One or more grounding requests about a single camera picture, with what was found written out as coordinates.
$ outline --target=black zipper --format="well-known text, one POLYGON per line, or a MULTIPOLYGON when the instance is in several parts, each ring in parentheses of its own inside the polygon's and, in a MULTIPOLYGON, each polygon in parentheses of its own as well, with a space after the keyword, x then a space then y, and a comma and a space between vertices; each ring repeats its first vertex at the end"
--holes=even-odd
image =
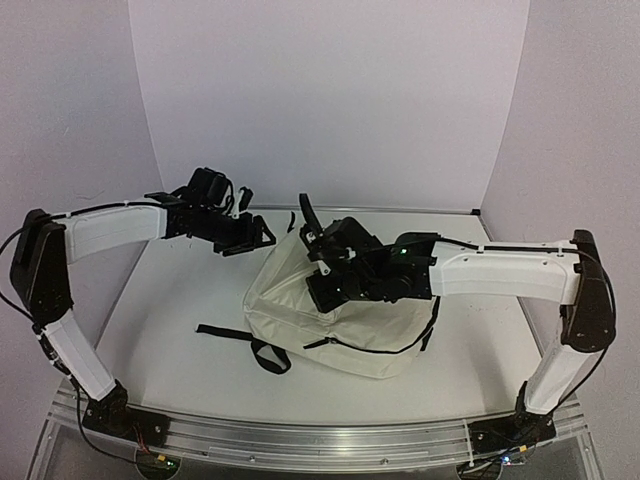
POLYGON ((317 347, 322 347, 323 345, 327 345, 330 343, 333 345, 336 345, 336 344, 342 345, 343 347, 351 348, 352 350, 358 350, 359 352, 364 352, 364 353, 373 353, 373 354, 379 354, 379 355, 398 355, 400 353, 406 352, 410 348, 413 348, 420 340, 426 337, 429 334, 429 332, 433 330, 433 327, 435 326, 435 323, 436 323, 436 319, 438 318, 439 310, 440 310, 440 297, 437 297, 436 301, 433 304, 433 309, 431 310, 431 319, 429 320, 429 323, 427 323, 427 326, 425 327, 425 329, 420 333, 420 335, 418 335, 418 338, 416 338, 410 345, 407 345, 406 347, 403 347, 400 350, 397 350, 395 352, 389 351, 389 350, 369 350, 368 348, 355 347, 353 345, 349 345, 348 343, 345 343, 342 340, 339 340, 333 337, 324 337, 322 340, 318 340, 317 342, 304 345, 302 348, 304 348, 305 350, 311 350, 317 347))

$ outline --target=wire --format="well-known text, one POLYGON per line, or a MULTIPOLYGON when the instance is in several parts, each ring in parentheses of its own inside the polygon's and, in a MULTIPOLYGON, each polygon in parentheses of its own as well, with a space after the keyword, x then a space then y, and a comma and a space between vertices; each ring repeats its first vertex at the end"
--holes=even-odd
POLYGON ((531 460, 531 458, 538 451, 538 442, 534 443, 530 449, 527 449, 527 451, 531 451, 531 453, 527 454, 527 456, 524 457, 525 462, 528 462, 529 460, 531 460))
MULTIPOLYGON (((70 212, 69 214, 59 213, 59 214, 55 214, 55 215, 44 215, 44 216, 42 216, 40 218, 37 218, 37 219, 33 220, 31 223, 23 225, 18 230, 16 230, 11 235, 9 235, 7 237, 7 239, 4 241, 4 243, 2 244, 2 246, 0 246, 0 257, 2 257, 2 254, 5 252, 5 250, 9 246, 9 244, 17 236, 19 236, 22 233, 30 230, 33 227, 36 227, 38 225, 41 225, 41 224, 44 224, 44 223, 47 223, 47 222, 50 222, 50 221, 54 221, 54 220, 60 220, 60 219, 63 219, 63 218, 75 217, 75 216, 78 216, 78 215, 97 212, 97 211, 100 211, 100 210, 109 210, 109 209, 112 209, 112 208, 121 208, 121 207, 155 207, 155 208, 159 208, 159 209, 162 209, 162 210, 168 210, 169 209, 169 206, 163 205, 161 203, 144 202, 144 201, 128 202, 128 203, 118 202, 118 203, 106 203, 106 204, 97 205, 97 206, 94 206, 94 207, 82 208, 82 209, 79 209, 79 210, 74 210, 74 211, 70 212)), ((2 300, 9 307, 14 309, 16 312, 20 313, 21 315, 25 316, 29 320, 33 321, 33 316, 29 312, 27 312, 22 307, 18 306, 13 301, 11 301, 9 299, 9 297, 7 297, 4 293, 2 293, 2 291, 0 291, 0 300, 2 300)))
POLYGON ((485 462, 482 465, 479 466, 474 466, 473 468, 468 468, 466 470, 462 470, 460 471, 461 474, 465 474, 465 473, 475 473, 475 472, 479 472, 480 470, 482 470, 483 468, 489 468, 491 465, 493 464, 493 462, 485 462))
MULTIPOLYGON (((445 239, 446 242, 445 243, 453 243, 453 242, 449 242, 449 239, 445 239)), ((468 248, 473 248, 473 245, 468 244, 468 248)), ((605 268, 602 266, 602 263, 595 258, 593 255, 583 251, 583 250, 564 250, 565 252, 568 253, 575 253, 577 255, 580 255, 582 257, 585 257, 589 260, 591 260, 593 263, 595 263, 596 265, 598 265, 600 267, 600 270, 602 271, 602 276, 604 277, 604 281, 607 285, 607 290, 609 292, 609 300, 611 303, 611 314, 613 316, 613 320, 615 322, 615 320, 617 319, 617 306, 616 306, 616 298, 615 298, 615 293, 613 290, 613 283, 611 282, 611 277, 609 277, 609 274, 607 273, 607 271, 605 270, 605 268)), ((569 399, 571 398, 586 382, 587 380, 589 380, 589 378, 591 378, 591 376, 595 373, 595 371, 598 369, 598 367, 600 366, 600 364, 602 363, 602 361, 604 360, 605 355, 607 354, 607 352, 609 351, 609 347, 607 346, 604 350, 602 350, 602 353, 600 354, 600 356, 598 357, 598 360, 596 361, 596 363, 594 363, 593 367, 591 367, 591 369, 589 370, 589 372, 582 378, 582 380, 580 380, 580 382, 578 382, 576 384, 575 387, 573 387, 569 393, 567 393, 566 395, 564 395, 556 404, 555 407, 553 407, 551 410, 549 410, 549 412, 544 415, 543 417, 541 417, 538 422, 536 422, 534 425, 532 425, 528 430, 525 431, 525 433, 522 434, 522 441, 519 442, 515 442, 514 440, 510 440, 502 435, 497 434, 496 432, 491 432, 492 434, 496 434, 499 437, 504 438, 505 440, 510 441, 511 443, 515 444, 526 444, 527 443, 527 436, 534 431, 539 425, 540 423, 547 421, 549 418, 551 418, 553 416, 553 414, 569 399)), ((534 452, 535 449, 537 449, 537 445, 538 445, 538 441, 536 441, 533 444, 533 448, 534 448, 534 452)), ((517 447, 510 447, 507 448, 506 450, 503 450, 501 453, 495 455, 494 457, 489 457, 489 464, 487 465, 487 470, 489 469, 489 467, 495 463, 498 459, 501 459, 504 455, 511 453, 511 452, 515 452, 517 451, 517 447)), ((469 470, 462 470, 460 473, 469 473, 469 470)))
POLYGON ((482 480, 484 478, 484 476, 487 474, 487 472, 489 471, 489 469, 495 465, 497 463, 497 460, 494 460, 493 462, 491 462, 487 468, 484 469, 484 471, 482 472, 482 475, 480 475, 480 478, 478 480, 482 480))
POLYGON ((77 385, 77 381, 74 381, 72 383, 73 383, 74 388, 76 389, 76 418, 78 420, 78 429, 80 430, 80 435, 82 436, 84 441, 87 443, 87 445, 89 445, 96 452, 99 452, 99 453, 101 453, 103 455, 106 455, 109 458, 114 458, 116 460, 122 460, 123 462, 127 462, 127 463, 129 463, 131 465, 137 465, 138 462, 136 462, 134 460, 130 460, 128 458, 124 458, 124 457, 121 457, 120 455, 115 455, 115 454, 110 453, 110 452, 105 452, 101 448, 96 447, 87 438, 86 433, 84 433, 84 427, 82 426, 82 418, 81 418, 81 413, 80 413, 80 411, 81 411, 81 407, 80 407, 80 387, 77 385))
MULTIPOLYGON (((101 453, 102 455, 106 455, 109 458, 113 458, 115 460, 121 460, 123 462, 126 462, 130 465, 135 465, 135 466, 143 466, 143 467, 149 467, 149 468, 155 468, 157 470, 167 470, 166 467, 161 467, 159 465, 149 465, 147 463, 140 463, 140 462, 136 462, 135 460, 131 460, 129 458, 125 458, 125 457, 121 457, 120 455, 115 455, 111 452, 107 452, 105 450, 102 450, 99 447, 96 447, 91 440, 89 440, 89 438, 87 437, 87 434, 84 431, 84 427, 82 426, 82 418, 81 418, 81 406, 80 406, 80 386, 78 384, 78 381, 75 379, 72 379, 71 384, 73 385, 73 387, 76 390, 76 418, 78 420, 78 429, 80 430, 80 435, 82 436, 83 440, 86 442, 87 445, 89 445, 93 450, 95 450, 98 453, 101 453)), ((147 446, 144 444, 144 440, 142 439, 142 434, 140 433, 139 429, 137 427, 134 427, 135 431, 136 431, 136 435, 138 437, 138 443, 140 445, 140 449, 144 452, 147 453, 149 455, 153 455, 149 449, 147 448, 147 446)))
POLYGON ((470 248, 471 250, 478 250, 480 248, 478 245, 474 245, 473 243, 463 242, 462 240, 455 240, 453 238, 440 237, 436 239, 436 242, 440 243, 450 243, 451 245, 457 245, 459 247, 470 248))

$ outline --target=black cable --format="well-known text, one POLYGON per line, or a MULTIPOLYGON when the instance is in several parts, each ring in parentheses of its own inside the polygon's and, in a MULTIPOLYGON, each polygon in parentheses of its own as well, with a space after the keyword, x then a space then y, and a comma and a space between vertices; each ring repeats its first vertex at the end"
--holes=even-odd
POLYGON ((294 227, 296 225, 296 212, 291 211, 291 219, 289 220, 289 226, 287 227, 287 233, 290 233, 293 231, 294 227))
MULTIPOLYGON (((88 208, 82 208, 79 210, 74 210, 69 214, 56 214, 56 215, 44 215, 40 218, 37 218, 36 220, 33 220, 32 222, 23 225, 22 227, 20 227, 18 230, 16 230, 15 232, 13 232, 11 235, 9 235, 6 240, 4 241, 4 243, 0 246, 0 257, 2 257, 2 254, 5 252, 5 250, 7 249, 7 247, 9 246, 9 244, 19 235, 21 235, 22 233, 30 230, 33 227, 36 227, 38 225, 44 224, 46 222, 50 222, 50 221, 54 221, 54 220, 60 220, 62 218, 69 218, 69 217, 73 217, 73 216, 77 216, 77 215, 82 215, 82 214, 86 214, 86 213, 91 213, 91 212, 97 212, 100 210, 108 210, 111 208, 120 208, 120 207, 138 207, 138 206, 150 206, 150 207, 155 207, 155 208, 160 208, 160 209, 164 209, 167 210, 169 207, 160 203, 154 203, 154 202, 119 202, 119 203, 108 203, 108 204, 103 204, 103 205, 97 205, 94 207, 88 207, 88 208)), ((26 318, 28 318, 29 320, 31 320, 32 322, 34 321, 33 316, 27 312, 26 310, 24 310, 23 308, 21 308, 20 306, 16 305, 14 302, 12 302, 4 293, 2 293, 0 291, 0 299, 6 303, 9 307, 11 307, 12 309, 14 309, 16 312, 20 313, 21 315, 25 316, 26 318)), ((67 374, 68 372, 65 372, 59 365, 55 364, 53 365, 56 369, 60 370, 63 374, 67 374)), ((71 382, 73 384, 73 386, 76 389, 76 395, 77 395, 77 404, 76 404, 76 416, 78 419, 78 428, 80 430, 80 435, 82 436, 82 438, 84 439, 84 441, 95 451, 102 453, 103 455, 106 455, 107 457, 110 458, 114 458, 117 460, 122 460, 124 462, 127 462, 129 464, 132 465, 143 465, 143 464, 139 464, 138 462, 134 461, 134 460, 129 460, 127 458, 121 457, 119 455, 114 455, 112 453, 109 452, 105 452, 104 450, 96 447, 93 443, 91 443, 91 441, 89 441, 89 439, 87 438, 85 432, 84 432, 84 428, 82 426, 82 419, 81 419, 81 413, 80 413, 80 387, 78 382, 73 378, 71 378, 71 382)), ((145 467, 152 467, 152 468, 156 468, 156 469, 164 469, 163 467, 159 467, 159 466, 155 466, 155 465, 147 465, 144 464, 145 467)))
POLYGON ((447 237, 440 237, 436 240, 436 242, 450 243, 451 245, 470 248, 471 250, 478 250, 478 248, 480 248, 478 245, 474 245, 473 243, 463 242, 462 240, 456 240, 454 238, 447 238, 447 237))
POLYGON ((493 467, 496 463, 497 463, 497 461, 495 461, 495 460, 494 460, 493 462, 489 463, 489 465, 487 465, 487 466, 485 467, 485 469, 482 471, 482 475, 480 475, 480 477, 478 478, 478 480, 482 480, 482 479, 484 478, 484 476, 487 474, 487 472, 489 471, 489 469, 490 469, 491 467, 493 467))
POLYGON ((80 387, 75 385, 75 383, 77 383, 77 382, 72 382, 72 383, 74 383, 74 388, 76 389, 76 418, 78 420, 78 429, 80 430, 80 435, 82 436, 84 441, 87 443, 87 445, 89 445, 96 452, 99 452, 99 453, 101 453, 103 455, 106 455, 109 458, 115 458, 116 460, 122 460, 123 462, 127 462, 127 463, 129 463, 131 465, 137 465, 137 462, 135 462, 134 460, 130 460, 128 458, 124 458, 124 457, 121 457, 120 455, 115 455, 115 454, 110 453, 110 452, 105 452, 101 448, 96 447, 87 438, 86 433, 84 433, 84 427, 82 426, 82 414, 81 414, 81 405, 80 405, 80 387))
POLYGON ((482 478, 486 474, 486 472, 489 470, 489 468, 491 468, 491 466, 494 465, 497 461, 501 461, 502 462, 502 459, 503 459, 503 457, 505 455, 509 455, 511 453, 515 453, 518 450, 519 450, 519 447, 515 447, 515 448, 514 447, 509 447, 506 450, 503 450, 502 452, 500 452, 500 453, 498 453, 496 455, 492 455, 490 457, 482 459, 482 461, 484 463, 480 467, 477 467, 475 465, 473 467, 470 466, 469 468, 466 468, 464 470, 460 470, 458 473, 460 475, 464 475, 465 473, 471 473, 472 471, 473 472, 478 472, 480 470, 484 470, 482 475, 480 476, 480 478, 482 478))
MULTIPOLYGON (((613 290, 613 283, 611 282, 611 277, 609 277, 609 274, 607 273, 607 271, 605 270, 605 268, 602 266, 602 263, 595 258, 593 255, 584 252, 582 250, 563 250, 564 252, 567 253, 575 253, 577 255, 580 255, 582 257, 585 257, 589 260, 591 260, 593 263, 595 263, 596 265, 598 265, 600 267, 600 270, 602 271, 602 276, 604 277, 605 283, 607 284, 607 290, 609 292, 609 300, 611 303, 611 313, 613 316, 613 320, 615 322, 615 320, 617 319, 617 315, 618 315, 618 311, 617 311, 617 306, 616 306, 616 298, 615 298, 615 293, 613 290)), ((600 364, 602 363, 602 361, 604 360, 605 355, 607 354, 607 352, 609 351, 609 347, 606 347, 604 350, 602 350, 602 354, 598 357, 598 360, 596 361, 596 363, 593 365, 593 367, 591 367, 591 369, 589 370, 589 372, 582 378, 582 380, 580 380, 575 387, 573 387, 569 393, 567 393, 564 397, 562 397, 558 403, 556 404, 555 407, 553 407, 551 410, 549 410, 549 412, 544 415, 538 422, 536 422, 534 425, 532 425, 528 430, 525 431, 525 433, 522 435, 522 441, 517 442, 518 444, 522 445, 522 444, 526 444, 527 443, 527 435, 529 435, 534 429, 536 429, 538 427, 538 425, 543 422, 543 421, 547 421, 549 418, 551 418, 553 416, 553 414, 569 399, 571 398, 571 396, 573 396, 586 382, 587 380, 589 380, 589 378, 591 378, 591 376, 595 373, 595 371, 598 369, 598 367, 600 366, 600 364)), ((536 441, 533 444, 534 448, 537 448, 537 444, 538 442, 536 441)), ((502 459, 504 457, 504 455, 510 453, 510 452, 515 452, 518 450, 518 447, 509 447, 506 450, 503 450, 501 453, 495 455, 494 457, 489 457, 489 459, 487 459, 488 462, 490 462, 487 465, 487 469, 493 465, 493 463, 496 462, 497 459, 502 459)))
POLYGON ((80 405, 80 386, 78 384, 78 382, 75 379, 72 379, 71 381, 73 387, 76 390, 76 418, 78 420, 78 429, 80 430, 80 435, 82 436, 82 439, 85 441, 85 443, 87 445, 89 445, 93 450, 95 450, 98 453, 101 453, 103 455, 106 455, 109 458, 113 458, 115 460, 121 460, 123 462, 126 462, 130 465, 135 465, 135 466, 144 466, 144 467, 151 467, 151 468, 155 468, 157 470, 166 470, 166 468, 158 466, 158 465, 149 465, 146 463, 140 463, 140 462, 136 462, 135 460, 130 460, 128 458, 125 457, 121 457, 120 455, 116 455, 113 454, 111 452, 107 452, 105 450, 102 450, 99 447, 96 447, 93 443, 91 443, 91 440, 89 440, 89 438, 87 437, 87 434, 84 431, 84 427, 82 426, 82 414, 81 414, 81 405, 80 405))
MULTIPOLYGON (((7 239, 4 241, 4 243, 2 244, 2 246, 0 246, 0 258, 2 257, 2 254, 5 252, 5 250, 9 246, 9 244, 17 236, 21 235, 22 233, 26 232, 27 230, 30 230, 33 227, 36 227, 36 226, 41 225, 43 223, 54 221, 54 220, 61 220, 63 218, 75 217, 75 216, 83 215, 83 214, 86 214, 86 213, 92 213, 92 212, 97 212, 97 211, 100 211, 100 210, 109 210, 109 209, 112 209, 112 208, 121 208, 121 207, 156 207, 156 208, 159 208, 159 209, 162 209, 162 210, 168 210, 169 209, 169 206, 167 206, 167 205, 163 205, 161 203, 154 203, 154 202, 144 202, 144 201, 128 202, 128 203, 127 202, 118 202, 118 203, 105 203, 103 205, 97 205, 97 206, 94 206, 94 207, 82 208, 82 209, 79 209, 79 210, 74 210, 74 211, 70 212, 69 214, 59 213, 59 214, 56 214, 56 215, 44 215, 44 216, 32 221, 31 223, 23 225, 18 230, 16 230, 11 235, 9 235, 7 237, 7 239)), ((20 313, 21 315, 24 315, 29 320, 33 321, 33 317, 31 316, 31 314, 29 312, 27 312, 22 307, 18 306, 13 301, 11 301, 4 293, 2 293, 2 291, 0 291, 0 300, 2 300, 9 307, 14 309, 16 312, 20 313)))

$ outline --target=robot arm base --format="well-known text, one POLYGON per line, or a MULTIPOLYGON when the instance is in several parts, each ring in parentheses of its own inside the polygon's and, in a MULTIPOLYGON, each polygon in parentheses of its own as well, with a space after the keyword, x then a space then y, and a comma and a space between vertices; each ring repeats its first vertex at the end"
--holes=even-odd
POLYGON ((556 436, 553 416, 529 413, 524 406, 525 382, 516 400, 516 411, 510 415, 480 420, 469 425, 473 451, 477 455, 494 453, 519 446, 533 446, 556 436))
POLYGON ((89 399, 82 419, 88 430, 139 443, 162 447, 169 431, 169 417, 127 405, 127 390, 116 380, 116 387, 100 401, 89 399))

